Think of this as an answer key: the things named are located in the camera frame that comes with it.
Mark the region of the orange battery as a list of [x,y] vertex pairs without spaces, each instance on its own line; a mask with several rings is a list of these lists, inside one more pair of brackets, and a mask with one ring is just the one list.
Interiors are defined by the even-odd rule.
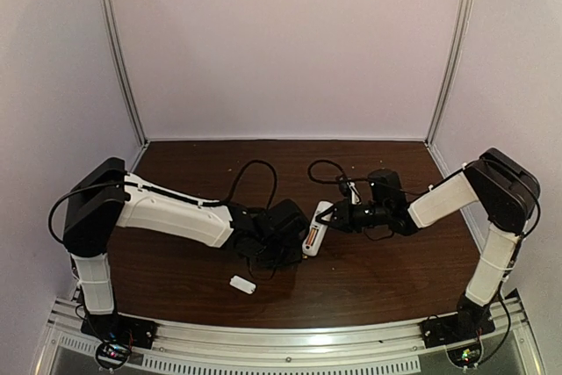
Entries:
[[315,237],[318,233],[318,229],[316,227],[312,227],[309,231],[309,234],[306,238],[305,246],[307,249],[310,249],[313,246]]

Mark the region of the white remote control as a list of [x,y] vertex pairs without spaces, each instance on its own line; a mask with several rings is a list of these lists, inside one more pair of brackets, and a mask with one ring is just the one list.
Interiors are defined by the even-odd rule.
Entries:
[[305,256],[317,256],[331,222],[334,204],[320,201],[313,213],[308,234],[302,242],[302,253]]

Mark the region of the white battery cover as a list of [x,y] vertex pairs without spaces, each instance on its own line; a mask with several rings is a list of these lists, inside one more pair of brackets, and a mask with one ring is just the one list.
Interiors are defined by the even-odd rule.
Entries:
[[238,275],[234,275],[233,277],[231,277],[231,279],[229,280],[229,285],[248,295],[251,295],[256,291],[256,285],[253,282],[250,282]]

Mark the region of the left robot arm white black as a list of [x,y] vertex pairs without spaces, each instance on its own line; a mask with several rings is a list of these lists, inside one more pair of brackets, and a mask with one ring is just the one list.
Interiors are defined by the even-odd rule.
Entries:
[[140,228],[232,250],[266,269],[301,259],[309,220],[291,199],[246,207],[224,199],[197,198],[152,184],[125,169],[118,157],[96,167],[52,206],[67,206],[63,245],[76,267],[85,317],[96,333],[112,337],[119,323],[107,246],[116,227]]

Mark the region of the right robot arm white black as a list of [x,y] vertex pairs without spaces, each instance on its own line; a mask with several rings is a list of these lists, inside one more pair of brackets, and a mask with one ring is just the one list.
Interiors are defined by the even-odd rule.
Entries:
[[474,220],[481,243],[479,261],[458,301],[453,326],[458,333],[476,335],[514,269],[524,240],[540,221],[537,178],[498,148],[489,148],[421,193],[406,191],[391,169],[376,169],[363,180],[371,189],[367,202],[357,192],[357,179],[341,173],[333,180],[342,199],[317,205],[303,252],[316,255],[329,229],[361,233],[387,227],[392,234],[409,236],[461,213]]

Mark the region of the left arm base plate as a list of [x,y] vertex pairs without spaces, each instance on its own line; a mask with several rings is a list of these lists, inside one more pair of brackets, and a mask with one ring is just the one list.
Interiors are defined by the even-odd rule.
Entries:
[[155,339],[157,324],[151,320],[113,314],[86,314],[81,332],[98,340],[150,350]]

